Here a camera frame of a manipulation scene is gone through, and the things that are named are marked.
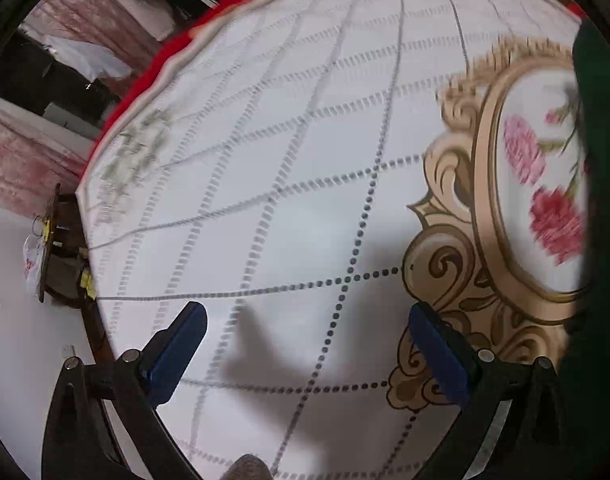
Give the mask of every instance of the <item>brown fabric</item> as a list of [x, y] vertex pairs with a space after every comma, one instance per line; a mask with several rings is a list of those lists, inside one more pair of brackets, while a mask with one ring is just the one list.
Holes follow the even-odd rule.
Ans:
[[220, 480], [272, 480], [272, 474], [257, 456], [243, 455], [220, 477]]

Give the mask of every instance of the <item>black clamp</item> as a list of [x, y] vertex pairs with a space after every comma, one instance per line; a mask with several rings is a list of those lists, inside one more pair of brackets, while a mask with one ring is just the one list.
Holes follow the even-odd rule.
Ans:
[[498, 405], [511, 406], [494, 451], [476, 480], [569, 478], [568, 443], [558, 377], [552, 362], [501, 361], [476, 352], [427, 303], [412, 307], [409, 331], [438, 385], [461, 412], [415, 480], [461, 480], [480, 450]]
[[142, 352], [127, 350], [114, 363], [63, 364], [42, 444], [43, 480], [134, 480], [106, 419], [111, 400], [153, 478], [200, 480], [178, 449], [156, 407], [167, 402], [207, 332], [207, 313], [190, 302]]

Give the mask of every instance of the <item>white plastic bag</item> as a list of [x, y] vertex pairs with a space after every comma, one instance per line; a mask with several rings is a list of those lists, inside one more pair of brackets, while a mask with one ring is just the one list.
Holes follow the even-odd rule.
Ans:
[[43, 43], [56, 60], [77, 70], [90, 82], [103, 75], [121, 79], [131, 74], [130, 66], [105, 46], [55, 36], [45, 36]]
[[40, 263], [42, 253], [45, 250], [45, 243], [42, 237], [29, 235], [22, 246], [22, 256], [24, 256], [25, 288], [27, 292], [35, 296], [38, 295], [38, 282], [40, 280]]

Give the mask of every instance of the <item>blue clamp pad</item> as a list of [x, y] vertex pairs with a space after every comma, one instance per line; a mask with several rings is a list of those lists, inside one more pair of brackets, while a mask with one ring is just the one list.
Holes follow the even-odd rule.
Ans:
[[207, 311], [190, 301], [166, 330], [156, 332], [143, 349], [141, 374], [147, 401], [156, 407], [171, 399], [184, 371], [207, 332]]
[[467, 406], [478, 371], [471, 346], [427, 303], [412, 307], [409, 333], [448, 401]]

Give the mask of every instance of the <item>ornate gold frame pattern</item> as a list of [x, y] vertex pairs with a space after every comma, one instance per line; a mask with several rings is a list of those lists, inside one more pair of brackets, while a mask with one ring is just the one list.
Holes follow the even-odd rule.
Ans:
[[[531, 363], [546, 355], [558, 366], [567, 343], [562, 322], [582, 288], [547, 290], [513, 259], [499, 213], [496, 143], [504, 100], [518, 80], [542, 69], [573, 71], [571, 49], [549, 40], [499, 38], [469, 72], [437, 99], [448, 131], [424, 156], [428, 193], [409, 205], [422, 231], [403, 257], [406, 290], [427, 301], [474, 348]], [[447, 404], [405, 330], [389, 377], [393, 408]]]

